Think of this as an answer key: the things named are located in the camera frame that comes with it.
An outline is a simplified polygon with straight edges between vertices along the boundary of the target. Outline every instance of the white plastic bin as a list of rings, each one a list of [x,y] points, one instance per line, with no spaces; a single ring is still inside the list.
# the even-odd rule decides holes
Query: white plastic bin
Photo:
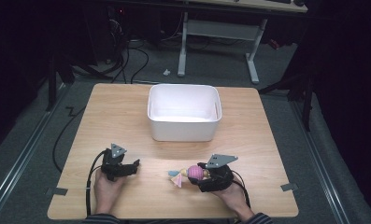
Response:
[[[206,85],[155,85],[150,88],[148,117],[157,141],[210,141],[222,117],[220,96]]]

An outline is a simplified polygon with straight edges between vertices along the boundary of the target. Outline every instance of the tabletop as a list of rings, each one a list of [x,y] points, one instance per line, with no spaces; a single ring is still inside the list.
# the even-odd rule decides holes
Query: tabletop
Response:
[[[86,217],[85,187],[95,157],[111,143],[127,149],[123,163],[140,159],[136,175],[128,176],[113,215],[139,218],[227,218],[231,211],[216,196],[201,192],[187,178],[174,186],[168,171],[207,162],[212,154],[237,156],[228,165],[241,174],[254,212],[271,217],[298,214],[284,166],[258,92],[252,88],[217,87],[222,118],[209,142],[158,142],[147,116],[149,85],[97,84],[78,127],[48,216]],[[92,194],[92,211],[95,198]]]

